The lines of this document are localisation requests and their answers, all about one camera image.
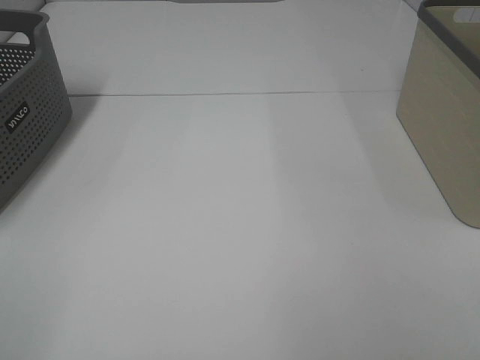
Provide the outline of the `grey perforated plastic basket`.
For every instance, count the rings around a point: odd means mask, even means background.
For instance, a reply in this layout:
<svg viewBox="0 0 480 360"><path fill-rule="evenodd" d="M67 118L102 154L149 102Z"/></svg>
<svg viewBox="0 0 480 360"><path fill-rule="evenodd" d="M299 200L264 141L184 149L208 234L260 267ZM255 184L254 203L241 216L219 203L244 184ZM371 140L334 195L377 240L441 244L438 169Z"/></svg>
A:
<svg viewBox="0 0 480 360"><path fill-rule="evenodd" d="M1 30L28 43L1 44L1 207L17 195L72 117L42 12L1 10Z"/></svg>

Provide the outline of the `beige storage basket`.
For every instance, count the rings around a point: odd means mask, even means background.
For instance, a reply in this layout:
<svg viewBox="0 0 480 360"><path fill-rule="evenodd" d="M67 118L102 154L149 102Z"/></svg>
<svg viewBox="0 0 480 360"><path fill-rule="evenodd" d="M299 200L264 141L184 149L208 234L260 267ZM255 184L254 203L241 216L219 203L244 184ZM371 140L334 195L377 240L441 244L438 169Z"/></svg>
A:
<svg viewBox="0 0 480 360"><path fill-rule="evenodd" d="M451 213L479 227L479 2L423 1L396 115Z"/></svg>

